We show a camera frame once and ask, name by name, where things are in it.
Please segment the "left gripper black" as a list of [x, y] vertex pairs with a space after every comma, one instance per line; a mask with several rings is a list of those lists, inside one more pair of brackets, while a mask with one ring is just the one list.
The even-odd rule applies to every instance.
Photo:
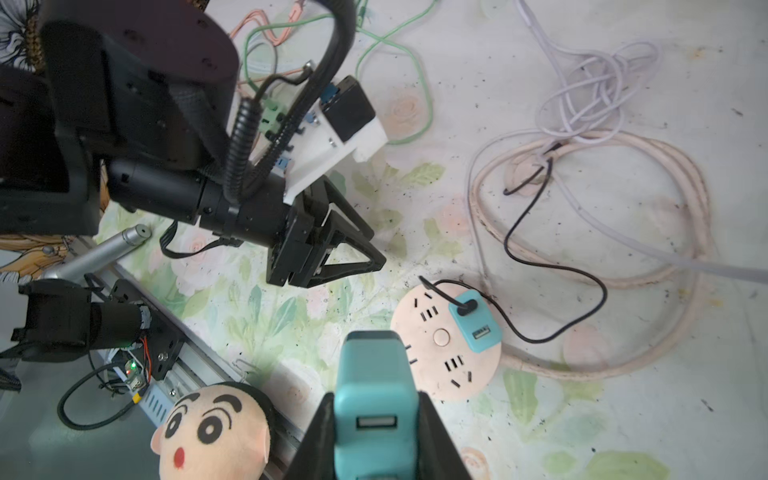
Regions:
[[[290, 223], [297, 214], [283, 202], [285, 180], [279, 175], [269, 175], [254, 197], [239, 204], [227, 201], [222, 185], [197, 171], [165, 170], [116, 159], [107, 163], [107, 177], [113, 201], [128, 210], [143, 210], [172, 221], [159, 238], [161, 252], [170, 259], [248, 242], [268, 249], [269, 284], [300, 287], [378, 272], [386, 263], [383, 253], [371, 243], [373, 229], [325, 175], [303, 191], [304, 207], [313, 217], [310, 246], [306, 241], [309, 224], [298, 230], [297, 237], [289, 237]], [[170, 243], [180, 223], [196, 225], [216, 239], [195, 251], [174, 251]], [[357, 250], [365, 260], [329, 264], [340, 245]]]

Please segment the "teal adapter with white cable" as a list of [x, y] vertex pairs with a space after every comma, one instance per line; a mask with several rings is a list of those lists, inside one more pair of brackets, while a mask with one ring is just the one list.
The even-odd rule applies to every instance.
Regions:
[[405, 346], [389, 330], [353, 331], [334, 395], [338, 479], [414, 479], [418, 393]]

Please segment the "round pink socket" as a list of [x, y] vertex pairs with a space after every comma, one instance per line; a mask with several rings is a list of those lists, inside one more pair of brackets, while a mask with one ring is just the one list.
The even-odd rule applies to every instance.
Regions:
[[399, 302], [391, 329], [405, 345], [416, 387], [440, 401], [468, 400], [488, 386], [501, 361], [502, 342], [482, 353], [472, 352], [449, 311], [449, 303], [468, 289], [425, 286], [410, 290]]

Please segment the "teal adapter with black cable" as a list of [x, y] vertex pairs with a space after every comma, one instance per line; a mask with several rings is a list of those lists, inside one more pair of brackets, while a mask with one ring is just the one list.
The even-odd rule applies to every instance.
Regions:
[[501, 328], [478, 291], [461, 293], [448, 308], [472, 352], [482, 353], [501, 344]]

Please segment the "green plug adapter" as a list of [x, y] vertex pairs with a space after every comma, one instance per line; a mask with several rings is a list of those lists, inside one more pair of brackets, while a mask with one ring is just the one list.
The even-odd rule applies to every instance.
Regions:
[[287, 109], [282, 103], [272, 98], [265, 98], [262, 101], [262, 107], [263, 110], [258, 130], [263, 135], [267, 135], [268, 133], [276, 135], [281, 128]]

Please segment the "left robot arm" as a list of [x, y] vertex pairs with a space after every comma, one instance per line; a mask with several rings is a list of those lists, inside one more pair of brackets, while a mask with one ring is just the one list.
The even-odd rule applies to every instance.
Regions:
[[1, 231], [92, 236], [100, 193], [128, 210], [212, 233], [213, 246], [268, 251], [266, 279], [312, 288], [379, 271], [373, 229], [325, 166], [299, 168], [318, 118], [325, 146], [349, 150], [375, 120], [353, 77], [334, 76], [354, 41], [350, 1], [328, 1], [332, 34], [318, 63], [290, 79], [291, 106], [266, 132], [265, 87], [234, 99], [239, 58], [226, 32], [187, 1], [45, 1], [37, 16], [42, 75], [1, 69]]

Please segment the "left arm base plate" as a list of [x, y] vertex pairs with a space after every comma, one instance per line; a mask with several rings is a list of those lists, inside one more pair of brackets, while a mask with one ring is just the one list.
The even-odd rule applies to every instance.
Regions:
[[111, 294], [120, 303], [134, 304], [148, 309], [149, 323], [144, 330], [152, 358], [151, 375], [154, 381], [164, 380], [180, 356], [182, 346], [187, 340], [186, 335], [169, 315], [130, 281], [117, 280]]

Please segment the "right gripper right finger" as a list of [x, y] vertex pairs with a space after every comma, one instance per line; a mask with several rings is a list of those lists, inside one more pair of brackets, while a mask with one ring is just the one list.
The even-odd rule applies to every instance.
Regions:
[[419, 393], [418, 478], [471, 480], [458, 450], [425, 392]]

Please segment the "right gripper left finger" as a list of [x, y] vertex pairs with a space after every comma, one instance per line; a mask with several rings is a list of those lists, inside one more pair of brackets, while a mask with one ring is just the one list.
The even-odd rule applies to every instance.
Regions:
[[326, 393], [288, 466], [285, 480], [334, 480], [334, 394]]

